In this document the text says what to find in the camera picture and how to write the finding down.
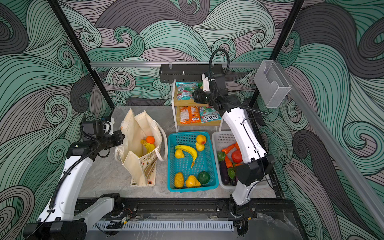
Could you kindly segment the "floral canvas tote bag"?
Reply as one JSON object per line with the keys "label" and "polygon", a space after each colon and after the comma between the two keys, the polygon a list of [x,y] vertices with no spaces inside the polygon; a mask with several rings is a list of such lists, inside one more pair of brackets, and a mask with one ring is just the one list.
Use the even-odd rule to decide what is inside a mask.
{"label": "floral canvas tote bag", "polygon": [[[130,173],[131,186],[155,186],[157,162],[163,162],[168,156],[168,149],[161,155],[162,146],[168,145],[165,131],[147,112],[136,115],[132,109],[121,122],[120,130],[125,138],[115,149],[115,160]],[[149,154],[140,142],[148,136],[153,136],[156,140],[156,148]]]}

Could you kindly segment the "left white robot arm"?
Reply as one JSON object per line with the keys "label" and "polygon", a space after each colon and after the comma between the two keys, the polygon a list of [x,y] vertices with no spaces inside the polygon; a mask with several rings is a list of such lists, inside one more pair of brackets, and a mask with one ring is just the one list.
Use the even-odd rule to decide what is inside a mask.
{"label": "left white robot arm", "polygon": [[27,224],[23,237],[26,240],[84,240],[87,232],[101,218],[120,214],[123,204],[119,194],[101,196],[78,215],[75,207],[85,177],[100,151],[123,143],[121,131],[112,134],[86,134],[84,141],[73,143],[65,161],[64,171],[50,202],[39,215],[36,223]]}

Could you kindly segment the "yellow banana bunch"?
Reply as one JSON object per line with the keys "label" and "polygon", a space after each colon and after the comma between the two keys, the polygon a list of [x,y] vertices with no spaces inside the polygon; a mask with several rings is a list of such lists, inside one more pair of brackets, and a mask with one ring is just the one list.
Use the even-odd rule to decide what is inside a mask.
{"label": "yellow banana bunch", "polygon": [[151,153],[156,148],[154,144],[148,143],[146,140],[141,140],[140,142],[146,148],[147,154]]}

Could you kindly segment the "orange fruit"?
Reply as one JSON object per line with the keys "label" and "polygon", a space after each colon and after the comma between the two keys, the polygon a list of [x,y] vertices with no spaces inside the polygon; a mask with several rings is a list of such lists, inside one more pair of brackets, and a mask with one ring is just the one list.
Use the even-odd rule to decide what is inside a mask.
{"label": "orange fruit", "polygon": [[148,136],[148,137],[146,137],[146,142],[149,143],[149,144],[154,145],[156,140],[155,140],[155,138],[153,136]]}

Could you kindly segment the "yellow lemon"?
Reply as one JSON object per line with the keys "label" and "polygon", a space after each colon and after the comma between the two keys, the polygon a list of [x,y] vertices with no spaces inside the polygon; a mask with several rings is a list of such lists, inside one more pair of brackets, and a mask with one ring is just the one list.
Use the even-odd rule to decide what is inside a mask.
{"label": "yellow lemon", "polygon": [[202,152],[205,150],[205,145],[198,144],[198,143],[196,143],[195,145],[196,145],[197,151]]}

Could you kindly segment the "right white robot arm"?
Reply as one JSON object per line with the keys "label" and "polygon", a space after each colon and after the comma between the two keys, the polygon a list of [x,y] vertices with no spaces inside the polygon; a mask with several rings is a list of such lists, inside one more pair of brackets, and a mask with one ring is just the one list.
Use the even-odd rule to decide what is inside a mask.
{"label": "right white robot arm", "polygon": [[252,109],[242,106],[236,96],[227,95],[225,90],[205,92],[202,89],[195,90],[192,96],[195,103],[208,104],[219,112],[239,146],[243,164],[235,167],[238,182],[231,197],[233,211],[236,212],[250,202],[252,189],[267,181],[265,177],[274,158],[267,155],[249,124],[247,111]]}

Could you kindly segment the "blue-red candy bag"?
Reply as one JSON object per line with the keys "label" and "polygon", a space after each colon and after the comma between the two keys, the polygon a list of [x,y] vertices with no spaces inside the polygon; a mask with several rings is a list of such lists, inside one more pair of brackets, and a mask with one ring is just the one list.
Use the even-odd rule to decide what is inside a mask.
{"label": "blue-red candy bag", "polygon": [[176,83],[177,100],[192,100],[193,92],[199,88],[198,83]]}

